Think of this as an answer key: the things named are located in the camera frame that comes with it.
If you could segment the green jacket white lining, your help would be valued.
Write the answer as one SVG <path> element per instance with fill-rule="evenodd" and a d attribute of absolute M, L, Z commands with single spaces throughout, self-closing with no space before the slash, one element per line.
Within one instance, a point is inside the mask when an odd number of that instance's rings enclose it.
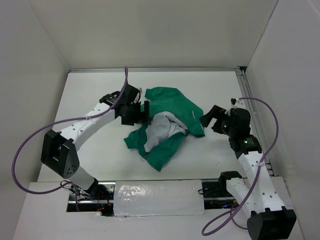
<path fill-rule="evenodd" d="M 180 90 L 157 86 L 148 88 L 144 97 L 149 101 L 151 123 L 124 138 L 126 147 L 139 155 L 156 171 L 165 167 L 187 137 L 205 136 L 200 117 L 204 111 Z"/>

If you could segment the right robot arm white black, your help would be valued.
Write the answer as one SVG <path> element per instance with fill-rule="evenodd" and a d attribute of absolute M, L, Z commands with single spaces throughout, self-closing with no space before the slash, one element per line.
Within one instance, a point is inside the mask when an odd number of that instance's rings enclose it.
<path fill-rule="evenodd" d="M 203 127 L 212 126 L 215 133 L 228 136 L 231 149 L 245 171 L 247 182 L 237 171 L 221 173 L 218 190 L 223 196 L 232 195 L 238 203 L 231 215 L 242 210 L 247 216 L 246 227 L 253 240 L 288 239 L 297 217 L 279 197 L 264 162 L 264 154 L 258 139 L 251 134 L 251 115 L 244 108 L 226 110 L 214 105 L 202 117 Z"/>

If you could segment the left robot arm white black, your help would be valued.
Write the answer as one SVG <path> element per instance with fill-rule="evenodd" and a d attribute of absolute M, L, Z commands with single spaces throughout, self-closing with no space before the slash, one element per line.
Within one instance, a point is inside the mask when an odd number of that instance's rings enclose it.
<path fill-rule="evenodd" d="M 141 91 L 127 84 L 120 91 L 103 96 L 90 112 L 72 125 L 58 132 L 49 130 L 44 136 L 41 162 L 79 187 L 88 200 L 106 193 L 106 188 L 81 167 L 78 151 L 98 130 L 117 118 L 127 126 L 150 124 L 150 102 L 141 102 L 140 97 Z"/>

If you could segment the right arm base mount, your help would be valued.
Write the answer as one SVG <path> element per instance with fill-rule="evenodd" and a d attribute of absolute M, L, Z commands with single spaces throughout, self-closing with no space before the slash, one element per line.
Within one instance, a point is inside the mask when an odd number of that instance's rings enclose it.
<path fill-rule="evenodd" d="M 198 194 L 203 196 L 205 210 L 230 209 L 236 204 L 235 198 L 222 189 L 218 179 L 202 179 Z"/>

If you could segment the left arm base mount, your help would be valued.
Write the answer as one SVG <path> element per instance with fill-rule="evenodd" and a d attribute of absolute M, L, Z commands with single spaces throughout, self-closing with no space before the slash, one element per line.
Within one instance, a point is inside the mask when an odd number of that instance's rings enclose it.
<path fill-rule="evenodd" d="M 114 216 L 115 182 L 99 182 L 99 190 L 94 196 L 90 196 L 84 190 L 74 184 L 62 180 L 60 185 L 69 193 L 66 212 L 96 212 L 105 217 Z"/>

